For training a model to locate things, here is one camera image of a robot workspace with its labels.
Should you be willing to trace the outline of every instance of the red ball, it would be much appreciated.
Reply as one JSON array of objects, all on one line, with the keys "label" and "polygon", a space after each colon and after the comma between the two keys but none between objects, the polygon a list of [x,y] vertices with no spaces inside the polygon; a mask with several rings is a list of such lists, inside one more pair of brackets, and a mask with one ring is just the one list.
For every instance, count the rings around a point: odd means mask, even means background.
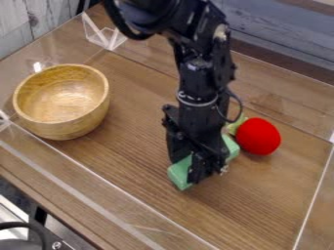
[{"label": "red ball", "polygon": [[275,126],[261,118],[250,118],[241,125],[235,138],[245,151],[259,155],[274,152],[282,141]]}]

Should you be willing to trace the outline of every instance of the black wire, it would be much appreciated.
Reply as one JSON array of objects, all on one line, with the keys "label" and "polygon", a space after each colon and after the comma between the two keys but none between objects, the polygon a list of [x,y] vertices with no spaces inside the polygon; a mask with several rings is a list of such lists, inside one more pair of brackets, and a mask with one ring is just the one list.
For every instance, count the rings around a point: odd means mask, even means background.
[{"label": "black wire", "polygon": [[14,223],[2,223],[0,224],[0,230],[6,230],[6,229],[15,229],[15,228],[27,228],[34,230],[39,237],[40,237],[40,241],[42,241],[42,250],[47,250],[47,240],[46,240],[46,235],[43,233],[43,231],[40,230],[40,228],[32,224],[28,223],[20,223],[20,222],[14,222]]},{"label": "black wire", "polygon": [[118,26],[120,32],[130,37],[134,40],[144,40],[148,37],[152,36],[152,34],[144,34],[144,33],[134,33],[131,28],[128,27],[124,18],[120,14],[119,8],[115,4],[114,0],[104,0],[104,8],[107,10],[108,16]]},{"label": "black wire", "polygon": [[242,116],[242,114],[243,114],[245,105],[243,105],[243,102],[242,102],[241,98],[235,95],[235,93],[234,93],[229,88],[226,88],[226,91],[225,91],[225,92],[226,92],[226,94],[230,96],[230,98],[233,98],[233,99],[238,102],[238,104],[239,104],[239,113],[238,113],[238,116],[237,116],[237,118],[235,118],[234,120],[230,120],[230,119],[222,114],[218,105],[215,106],[215,109],[217,109],[217,112],[219,113],[221,117],[225,119],[226,122],[229,122],[229,123],[235,123],[235,122],[239,120],[239,118],[241,118],[241,116]]}]

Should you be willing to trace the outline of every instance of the wooden table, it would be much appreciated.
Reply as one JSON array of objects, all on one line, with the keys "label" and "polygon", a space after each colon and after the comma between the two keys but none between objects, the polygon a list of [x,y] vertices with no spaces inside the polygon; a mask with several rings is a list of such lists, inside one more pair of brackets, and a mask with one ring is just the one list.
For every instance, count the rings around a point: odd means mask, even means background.
[{"label": "wooden table", "polygon": [[[90,14],[108,23],[100,7]],[[84,40],[76,18],[0,63],[0,105],[11,116],[0,129],[0,175],[99,248],[293,248],[333,147],[333,87],[234,58],[231,87],[246,114],[275,124],[283,144],[269,157],[242,153],[226,176],[185,192],[166,177],[160,107],[175,103],[178,79],[162,38],[128,41],[111,53]],[[86,63],[112,84],[103,124],[76,140],[43,141],[20,127],[10,97],[36,62]]]}]

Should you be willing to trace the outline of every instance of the green object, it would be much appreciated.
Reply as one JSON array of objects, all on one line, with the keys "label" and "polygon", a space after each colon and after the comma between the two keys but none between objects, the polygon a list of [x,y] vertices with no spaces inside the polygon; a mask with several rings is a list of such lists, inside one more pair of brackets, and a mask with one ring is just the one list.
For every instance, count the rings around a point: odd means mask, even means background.
[{"label": "green object", "polygon": [[[226,159],[226,162],[229,163],[241,152],[239,145],[233,141],[233,139],[227,135],[222,135],[222,139],[225,140],[226,146],[230,150],[230,156]],[[186,190],[193,186],[193,184],[189,184],[187,178],[189,178],[189,169],[193,165],[193,155],[190,154],[185,159],[182,159],[178,163],[171,165],[167,170],[167,175],[175,186],[179,190]]]},{"label": "green object", "polygon": [[231,124],[227,125],[227,131],[229,131],[229,134],[230,134],[231,136],[235,136],[237,131],[238,131],[241,125],[242,125],[246,121],[247,121],[247,118],[246,118],[245,114],[242,113],[241,118],[238,119],[238,121],[237,121],[235,123],[231,123]]}]

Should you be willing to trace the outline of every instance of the green block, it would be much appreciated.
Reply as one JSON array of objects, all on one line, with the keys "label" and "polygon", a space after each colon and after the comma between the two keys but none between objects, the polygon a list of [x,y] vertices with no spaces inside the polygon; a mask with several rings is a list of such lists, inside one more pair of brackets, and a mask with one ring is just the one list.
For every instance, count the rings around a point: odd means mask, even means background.
[{"label": "green block", "polygon": [[[222,139],[225,140],[226,146],[230,150],[230,156],[226,159],[227,163],[239,155],[241,148],[239,145],[234,142],[234,140],[223,135]],[[193,156],[189,155],[183,160],[171,165],[167,170],[167,175],[175,186],[179,190],[186,190],[193,186],[193,184],[187,183],[189,178],[189,169],[193,165]]]}]

